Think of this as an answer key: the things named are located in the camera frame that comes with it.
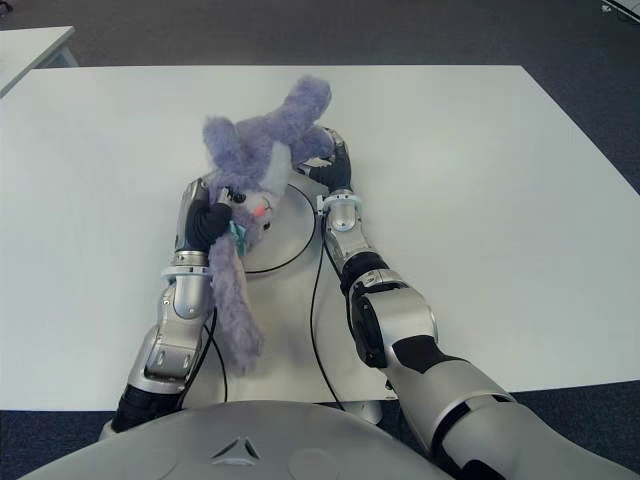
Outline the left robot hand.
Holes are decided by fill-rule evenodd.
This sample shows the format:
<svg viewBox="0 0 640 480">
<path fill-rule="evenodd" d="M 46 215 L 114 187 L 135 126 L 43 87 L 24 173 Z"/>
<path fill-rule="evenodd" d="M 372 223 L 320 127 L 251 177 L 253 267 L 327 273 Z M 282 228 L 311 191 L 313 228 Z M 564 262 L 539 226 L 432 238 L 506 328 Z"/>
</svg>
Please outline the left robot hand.
<svg viewBox="0 0 640 480">
<path fill-rule="evenodd" d="M 183 251 L 208 253 L 210 248 L 226 238 L 232 249 L 243 245 L 244 230 L 233 220 L 233 206 L 246 200 L 240 190 L 226 186 L 219 191 L 214 203 L 204 178 L 192 181 L 186 187 L 178 212 L 174 242 L 176 253 Z"/>
</svg>

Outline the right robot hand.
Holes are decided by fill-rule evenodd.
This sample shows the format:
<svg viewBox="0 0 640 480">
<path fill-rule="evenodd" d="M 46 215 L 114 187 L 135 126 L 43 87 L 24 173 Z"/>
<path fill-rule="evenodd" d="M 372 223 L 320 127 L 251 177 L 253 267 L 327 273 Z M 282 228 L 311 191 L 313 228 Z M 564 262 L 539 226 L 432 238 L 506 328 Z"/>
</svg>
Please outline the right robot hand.
<svg viewBox="0 0 640 480">
<path fill-rule="evenodd" d="M 333 129 L 314 126 L 291 146 L 294 169 L 330 192 L 351 189 L 347 144 Z"/>
</svg>

